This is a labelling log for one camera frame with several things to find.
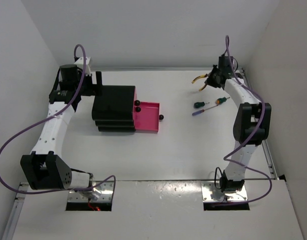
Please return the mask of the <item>pink bottom drawer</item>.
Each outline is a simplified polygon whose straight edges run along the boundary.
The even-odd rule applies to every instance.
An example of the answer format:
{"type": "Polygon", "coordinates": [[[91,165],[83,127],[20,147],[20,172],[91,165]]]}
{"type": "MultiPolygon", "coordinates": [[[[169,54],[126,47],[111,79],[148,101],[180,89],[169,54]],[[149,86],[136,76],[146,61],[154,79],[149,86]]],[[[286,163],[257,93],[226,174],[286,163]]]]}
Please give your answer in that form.
{"type": "Polygon", "coordinates": [[[141,112],[133,118],[136,132],[152,133],[159,132],[159,123],[164,119],[160,114],[160,104],[158,102],[140,101],[141,112]]]}

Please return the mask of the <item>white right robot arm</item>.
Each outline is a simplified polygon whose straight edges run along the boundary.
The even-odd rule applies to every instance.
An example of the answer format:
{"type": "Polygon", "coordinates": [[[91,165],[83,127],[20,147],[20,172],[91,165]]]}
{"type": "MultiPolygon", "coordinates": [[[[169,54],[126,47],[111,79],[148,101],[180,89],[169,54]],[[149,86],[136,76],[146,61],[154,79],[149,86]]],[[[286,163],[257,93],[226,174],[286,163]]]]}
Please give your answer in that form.
{"type": "Polygon", "coordinates": [[[205,83],[213,88],[223,89],[237,106],[233,125],[235,147],[225,157],[228,166],[220,174],[218,189],[223,192],[237,192],[245,183],[245,172],[251,156],[257,147],[267,139],[270,129],[272,107],[262,103],[234,74],[234,58],[222,54],[214,65],[205,83]]]}

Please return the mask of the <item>black drawer cabinet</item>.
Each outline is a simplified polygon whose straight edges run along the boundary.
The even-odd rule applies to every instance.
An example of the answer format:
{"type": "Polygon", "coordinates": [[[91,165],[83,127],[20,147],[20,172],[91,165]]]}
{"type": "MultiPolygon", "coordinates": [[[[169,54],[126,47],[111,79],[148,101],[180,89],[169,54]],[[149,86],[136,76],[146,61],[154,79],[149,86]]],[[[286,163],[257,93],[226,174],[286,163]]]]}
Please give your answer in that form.
{"type": "Polygon", "coordinates": [[[100,132],[136,131],[134,85],[103,85],[94,97],[91,118],[100,132]]]}

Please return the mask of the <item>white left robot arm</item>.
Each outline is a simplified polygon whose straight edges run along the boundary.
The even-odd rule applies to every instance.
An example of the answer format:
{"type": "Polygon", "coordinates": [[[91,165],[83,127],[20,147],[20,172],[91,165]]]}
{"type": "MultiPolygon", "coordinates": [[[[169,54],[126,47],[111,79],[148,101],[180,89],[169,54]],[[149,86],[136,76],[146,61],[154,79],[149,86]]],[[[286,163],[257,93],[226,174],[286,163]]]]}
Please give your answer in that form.
{"type": "Polygon", "coordinates": [[[23,155],[20,165],[32,190],[89,191],[93,175],[70,168],[62,159],[68,125],[82,96],[95,96],[102,87],[102,73],[83,74],[75,64],[59,67],[49,94],[48,121],[30,154],[23,155]]]}

